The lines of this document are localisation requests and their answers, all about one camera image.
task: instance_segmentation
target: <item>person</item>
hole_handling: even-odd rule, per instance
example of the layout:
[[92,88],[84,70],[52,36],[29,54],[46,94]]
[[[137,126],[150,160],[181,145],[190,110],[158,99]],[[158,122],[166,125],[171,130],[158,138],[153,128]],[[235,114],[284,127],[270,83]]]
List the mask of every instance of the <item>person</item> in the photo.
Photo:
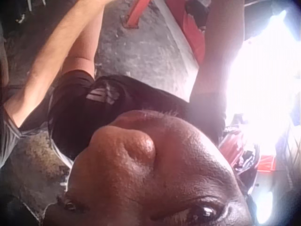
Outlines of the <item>person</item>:
[[244,40],[244,1],[212,0],[206,56],[189,103],[126,76],[94,80],[109,1],[77,0],[37,55],[24,88],[4,104],[1,165],[60,74],[48,131],[71,172],[44,226],[252,225],[244,191],[217,149],[228,69]]

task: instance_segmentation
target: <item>bright light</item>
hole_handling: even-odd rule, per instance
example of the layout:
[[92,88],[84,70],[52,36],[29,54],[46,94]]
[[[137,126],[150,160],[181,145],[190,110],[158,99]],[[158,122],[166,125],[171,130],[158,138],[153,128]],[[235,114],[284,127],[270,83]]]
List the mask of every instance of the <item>bright light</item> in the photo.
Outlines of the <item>bright light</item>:
[[273,193],[268,192],[267,194],[261,195],[257,202],[257,220],[259,224],[264,224],[268,221],[272,214],[273,209]]
[[285,15],[273,16],[259,36],[243,44],[228,87],[228,113],[244,113],[256,141],[270,145],[288,125],[293,77],[300,70],[301,45],[286,28]]

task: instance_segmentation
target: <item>dark skin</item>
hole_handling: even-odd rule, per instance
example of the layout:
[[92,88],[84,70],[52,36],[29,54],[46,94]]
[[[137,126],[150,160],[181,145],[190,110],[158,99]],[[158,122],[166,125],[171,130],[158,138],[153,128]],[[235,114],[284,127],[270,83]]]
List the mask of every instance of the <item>dark skin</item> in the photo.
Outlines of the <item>dark skin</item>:
[[158,112],[127,112],[97,130],[67,190],[48,208],[46,226],[251,225],[218,149],[197,128]]
[[[78,0],[59,23],[24,89],[4,104],[17,127],[40,104],[62,66],[64,73],[83,70],[94,77],[108,2]],[[243,24],[243,0],[212,1],[192,100],[225,94],[230,63],[244,40]],[[94,132],[74,161],[67,192],[47,208],[44,225],[250,226],[252,221],[232,168],[206,135],[170,115],[132,111]]]

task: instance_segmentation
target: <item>concrete floor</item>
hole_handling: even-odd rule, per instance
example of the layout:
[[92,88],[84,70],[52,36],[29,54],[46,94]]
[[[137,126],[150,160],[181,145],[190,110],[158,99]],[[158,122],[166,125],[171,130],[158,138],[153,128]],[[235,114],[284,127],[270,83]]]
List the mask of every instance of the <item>concrete floor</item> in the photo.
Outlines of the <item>concrete floor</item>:
[[[72,2],[52,0],[47,7],[43,7],[36,1],[33,14],[27,14],[18,31],[7,36],[11,88],[18,89],[24,84],[35,55]],[[175,32],[171,28],[174,22],[170,15],[165,13],[163,16],[151,2],[140,19],[139,29],[126,30],[120,23],[120,17],[126,14],[130,5],[130,0],[118,0],[105,9],[100,45],[95,57],[97,76],[131,76],[188,99],[197,69],[194,59],[183,54],[183,49],[190,54],[183,39],[179,41],[174,38]],[[63,192],[64,187],[60,184],[67,175],[68,169],[49,146],[47,132],[41,132],[18,143],[1,169],[0,190],[2,194],[20,197],[34,213],[41,216],[46,205],[55,202],[55,197]]]

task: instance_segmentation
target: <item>eye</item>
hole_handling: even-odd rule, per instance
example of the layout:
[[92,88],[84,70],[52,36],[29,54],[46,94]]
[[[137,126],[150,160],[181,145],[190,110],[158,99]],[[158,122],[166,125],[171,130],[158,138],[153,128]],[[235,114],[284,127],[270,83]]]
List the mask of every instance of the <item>eye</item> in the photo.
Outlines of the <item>eye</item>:
[[189,209],[165,217],[163,222],[171,226],[199,226],[217,220],[221,214],[222,208],[194,205]]

